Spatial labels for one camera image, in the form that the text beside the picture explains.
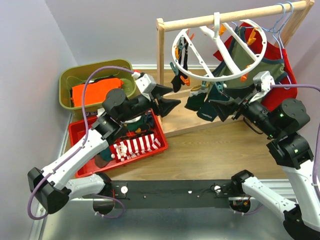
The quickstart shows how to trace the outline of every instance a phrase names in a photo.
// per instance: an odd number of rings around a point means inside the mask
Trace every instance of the gray floor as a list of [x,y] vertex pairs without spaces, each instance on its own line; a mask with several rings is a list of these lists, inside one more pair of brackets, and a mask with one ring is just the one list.
[[129,209],[121,218],[102,219],[94,215],[92,200],[71,201],[49,215],[42,239],[292,240],[265,207],[243,217],[228,209],[180,208]]

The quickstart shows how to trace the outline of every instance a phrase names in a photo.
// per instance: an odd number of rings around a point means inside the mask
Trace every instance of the wooden base board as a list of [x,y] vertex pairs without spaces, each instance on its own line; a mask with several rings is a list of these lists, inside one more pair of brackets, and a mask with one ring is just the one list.
[[188,96],[175,99],[181,100],[181,103],[176,106],[170,114],[161,119],[162,130],[165,137],[172,137],[233,122],[231,117],[224,122],[218,117],[216,117],[213,122],[203,120],[197,116],[197,112],[185,108]]

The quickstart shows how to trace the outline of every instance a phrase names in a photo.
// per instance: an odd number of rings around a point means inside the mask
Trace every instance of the olive green plastic tub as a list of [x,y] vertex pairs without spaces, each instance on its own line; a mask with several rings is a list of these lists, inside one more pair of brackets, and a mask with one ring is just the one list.
[[[59,79],[59,102],[61,106],[65,109],[73,112],[77,119],[82,119],[82,109],[81,107],[74,107],[73,102],[71,101],[70,90],[72,87],[83,84],[88,77],[98,68],[104,66],[118,66],[124,67],[132,70],[131,63],[123,59],[115,59],[110,61],[103,61],[92,63],[88,65],[76,66],[66,70]],[[129,72],[117,70],[117,69],[105,69],[98,72],[94,79],[115,76],[118,79],[121,79],[124,84],[122,89],[124,90],[127,97],[134,97],[136,92],[136,84]],[[97,114],[97,110],[102,108],[102,102],[98,102],[91,105],[85,106],[85,112],[87,116],[92,116]]]

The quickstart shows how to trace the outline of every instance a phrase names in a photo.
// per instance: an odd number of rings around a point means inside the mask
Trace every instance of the red cloth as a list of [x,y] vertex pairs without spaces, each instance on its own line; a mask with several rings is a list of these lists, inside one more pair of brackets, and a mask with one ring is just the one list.
[[[250,24],[247,23],[242,23],[240,25],[241,27],[250,27]],[[245,30],[245,39],[248,40],[249,36],[252,32],[253,28],[247,28]],[[224,45],[229,48],[231,42],[232,42],[232,36],[229,37],[225,42]],[[253,52],[255,53],[261,53],[262,50],[262,38],[261,35],[258,31],[256,31],[255,34],[255,38],[256,40],[254,41],[253,44],[250,45],[250,48]],[[294,73],[291,69],[290,63],[289,63],[289,59],[288,59],[288,55],[285,49],[282,49],[282,55],[283,55],[283,59],[284,59],[284,71],[288,74],[291,83],[292,84],[297,84],[296,78],[294,76]],[[223,61],[222,55],[219,51],[216,51],[213,56],[215,56],[219,61]],[[264,57],[266,59],[270,59],[270,60],[277,60],[277,59],[281,59],[281,54],[280,54],[280,49],[274,45],[272,45],[271,43],[267,42],[266,45],[266,51],[264,54]],[[285,77],[282,81],[282,84],[289,84],[289,79],[288,77]],[[284,88],[274,88],[272,89],[263,99],[263,101],[261,102],[265,107],[267,107],[270,111],[273,111],[278,105],[280,105],[282,103],[283,100],[287,99],[287,98],[296,98],[298,94],[298,89],[296,87],[292,87],[290,89],[284,89]]]
[[117,162],[135,158],[161,147],[157,135],[149,134],[110,145],[111,157]]

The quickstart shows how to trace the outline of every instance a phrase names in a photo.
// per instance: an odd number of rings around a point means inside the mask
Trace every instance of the striped cloth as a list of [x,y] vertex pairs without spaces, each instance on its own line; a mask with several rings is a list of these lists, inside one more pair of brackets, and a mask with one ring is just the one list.
[[109,146],[111,157],[121,162],[152,152],[160,147],[161,143],[155,134],[124,140]]

